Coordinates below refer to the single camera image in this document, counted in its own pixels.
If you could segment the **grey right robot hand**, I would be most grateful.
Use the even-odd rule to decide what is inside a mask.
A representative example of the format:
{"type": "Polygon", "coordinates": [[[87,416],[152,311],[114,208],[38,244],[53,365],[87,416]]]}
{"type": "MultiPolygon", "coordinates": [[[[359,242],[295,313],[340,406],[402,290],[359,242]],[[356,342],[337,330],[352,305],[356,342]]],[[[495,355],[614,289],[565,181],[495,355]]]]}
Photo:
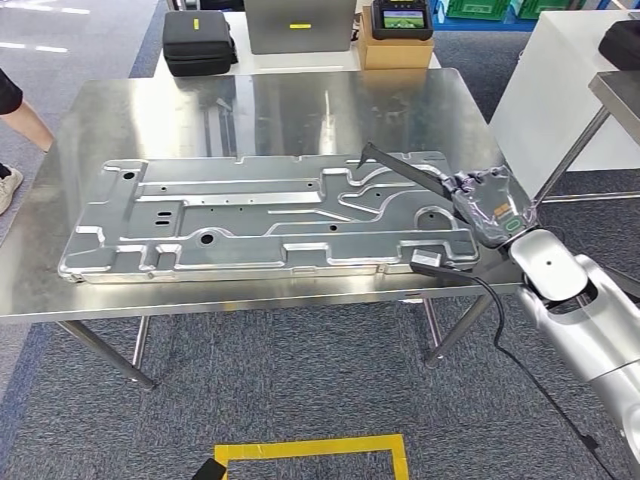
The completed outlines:
{"type": "Polygon", "coordinates": [[[485,247],[504,247],[538,224],[532,200],[506,166],[457,172],[453,180],[453,205],[485,247]]]}

